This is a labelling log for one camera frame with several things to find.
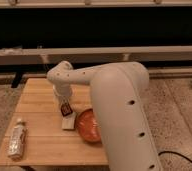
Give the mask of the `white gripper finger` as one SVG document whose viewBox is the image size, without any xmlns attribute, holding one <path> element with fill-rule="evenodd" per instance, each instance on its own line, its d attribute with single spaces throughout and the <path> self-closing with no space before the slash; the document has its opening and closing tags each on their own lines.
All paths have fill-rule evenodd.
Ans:
<svg viewBox="0 0 192 171">
<path fill-rule="evenodd" d="M 60 100 L 58 99 L 58 110 L 62 116 L 64 116 L 63 104 L 64 102 L 61 99 Z"/>
<path fill-rule="evenodd" d="M 72 103 L 72 101 L 71 101 L 70 98 L 68 98 L 68 103 L 69 103 L 69 106 L 70 106 L 71 110 L 74 110 L 74 109 L 73 109 L 73 103 Z"/>
</svg>

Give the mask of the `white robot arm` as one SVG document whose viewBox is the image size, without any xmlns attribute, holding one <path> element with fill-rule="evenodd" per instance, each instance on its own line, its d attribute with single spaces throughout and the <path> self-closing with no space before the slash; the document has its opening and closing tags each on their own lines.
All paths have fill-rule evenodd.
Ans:
<svg viewBox="0 0 192 171">
<path fill-rule="evenodd" d="M 58 99 L 72 95 L 73 84 L 90 87 L 110 171 L 163 171 L 140 94 L 149 83 L 138 62 L 120 62 L 75 69 L 60 62 L 47 73 Z"/>
</svg>

